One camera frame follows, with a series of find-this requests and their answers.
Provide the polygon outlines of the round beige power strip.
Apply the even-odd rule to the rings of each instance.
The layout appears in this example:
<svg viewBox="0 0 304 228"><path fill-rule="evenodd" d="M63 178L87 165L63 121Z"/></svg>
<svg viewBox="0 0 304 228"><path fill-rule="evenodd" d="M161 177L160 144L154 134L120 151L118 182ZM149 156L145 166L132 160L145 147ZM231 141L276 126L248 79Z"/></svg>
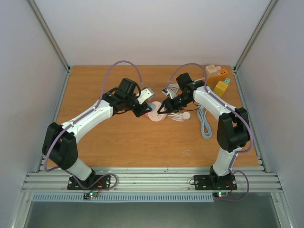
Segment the round beige power strip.
<svg viewBox="0 0 304 228"><path fill-rule="evenodd" d="M161 122L166 118L167 114L157 114L157 110L159 109L159 107L161 106L161 102L159 101L154 101L152 102L156 105L156 109L145 114L146 117L148 117L151 121L153 122Z"/></svg>

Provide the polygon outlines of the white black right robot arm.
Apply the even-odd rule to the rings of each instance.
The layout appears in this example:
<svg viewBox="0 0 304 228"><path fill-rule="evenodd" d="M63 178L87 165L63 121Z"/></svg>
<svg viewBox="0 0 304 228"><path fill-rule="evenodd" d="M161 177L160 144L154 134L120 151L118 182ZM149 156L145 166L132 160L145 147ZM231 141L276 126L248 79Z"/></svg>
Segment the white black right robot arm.
<svg viewBox="0 0 304 228"><path fill-rule="evenodd" d="M181 94L173 96L169 88L162 92L167 98L158 109L158 114L176 113L191 102L202 105L218 121L217 142L219 152L210 168L209 181L212 187L221 188L231 176L232 165L238 154L251 140L247 110L236 108L213 93L203 80L193 81L188 73L176 79Z"/></svg>

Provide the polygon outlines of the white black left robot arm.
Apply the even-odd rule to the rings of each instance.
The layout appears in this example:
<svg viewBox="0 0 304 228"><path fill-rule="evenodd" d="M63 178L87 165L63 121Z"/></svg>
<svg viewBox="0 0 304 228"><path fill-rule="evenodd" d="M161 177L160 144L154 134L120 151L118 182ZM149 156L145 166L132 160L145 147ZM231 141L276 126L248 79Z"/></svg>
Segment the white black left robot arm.
<svg viewBox="0 0 304 228"><path fill-rule="evenodd" d="M116 114L132 111L136 117L152 111L147 100L154 96L150 88L124 78L118 87L102 94L90 108L77 117L62 123L51 123L46 132L42 153L56 166L72 175L84 189L98 181L95 171L78 156L77 144L83 136L102 121Z"/></svg>

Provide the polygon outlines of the yellow cube socket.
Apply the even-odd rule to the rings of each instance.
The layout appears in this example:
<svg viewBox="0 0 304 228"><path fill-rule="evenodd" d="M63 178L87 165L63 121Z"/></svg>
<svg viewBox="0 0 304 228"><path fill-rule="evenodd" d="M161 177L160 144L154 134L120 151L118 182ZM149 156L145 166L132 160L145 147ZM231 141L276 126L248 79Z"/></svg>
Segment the yellow cube socket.
<svg viewBox="0 0 304 228"><path fill-rule="evenodd" d="M218 81L218 83L214 87L213 92L217 96L222 97L227 88L228 88L228 84L227 83L225 83L224 81Z"/></svg>

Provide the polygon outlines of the green small plug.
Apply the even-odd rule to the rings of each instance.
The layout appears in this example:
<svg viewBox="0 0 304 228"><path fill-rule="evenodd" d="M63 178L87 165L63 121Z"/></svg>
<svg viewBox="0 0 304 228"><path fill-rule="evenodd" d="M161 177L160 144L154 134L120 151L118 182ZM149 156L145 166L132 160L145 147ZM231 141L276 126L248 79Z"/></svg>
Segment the green small plug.
<svg viewBox="0 0 304 228"><path fill-rule="evenodd" d="M230 79L229 79L229 78L226 78L226 79L224 80L224 83L229 84L229 83L230 83Z"/></svg>

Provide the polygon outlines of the light blue usb charger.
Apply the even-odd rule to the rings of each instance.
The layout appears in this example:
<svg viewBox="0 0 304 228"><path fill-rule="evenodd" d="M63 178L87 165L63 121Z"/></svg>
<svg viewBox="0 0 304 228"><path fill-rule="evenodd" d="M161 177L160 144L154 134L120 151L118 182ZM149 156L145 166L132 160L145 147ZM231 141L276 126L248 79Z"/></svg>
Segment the light blue usb charger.
<svg viewBox="0 0 304 228"><path fill-rule="evenodd" d="M152 110L156 109L156 105L154 103L148 103L148 105Z"/></svg>

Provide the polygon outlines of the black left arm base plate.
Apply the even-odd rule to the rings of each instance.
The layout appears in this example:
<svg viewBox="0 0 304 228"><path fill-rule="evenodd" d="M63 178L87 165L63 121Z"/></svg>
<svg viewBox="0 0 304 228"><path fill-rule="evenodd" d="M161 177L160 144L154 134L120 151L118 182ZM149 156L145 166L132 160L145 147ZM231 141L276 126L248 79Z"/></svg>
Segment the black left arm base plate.
<svg viewBox="0 0 304 228"><path fill-rule="evenodd" d="M86 180L80 180L71 176L68 180L68 190L105 190L110 187L112 180L110 175L97 175L91 173Z"/></svg>

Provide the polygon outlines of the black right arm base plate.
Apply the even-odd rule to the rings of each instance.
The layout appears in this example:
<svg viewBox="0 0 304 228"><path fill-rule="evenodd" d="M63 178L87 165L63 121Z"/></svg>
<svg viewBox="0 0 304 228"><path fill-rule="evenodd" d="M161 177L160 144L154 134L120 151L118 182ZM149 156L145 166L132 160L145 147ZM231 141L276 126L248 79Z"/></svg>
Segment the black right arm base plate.
<svg viewBox="0 0 304 228"><path fill-rule="evenodd" d="M235 176L228 174L222 177L212 177L209 175L194 175L189 180L189 184L195 187L195 190L237 190Z"/></svg>

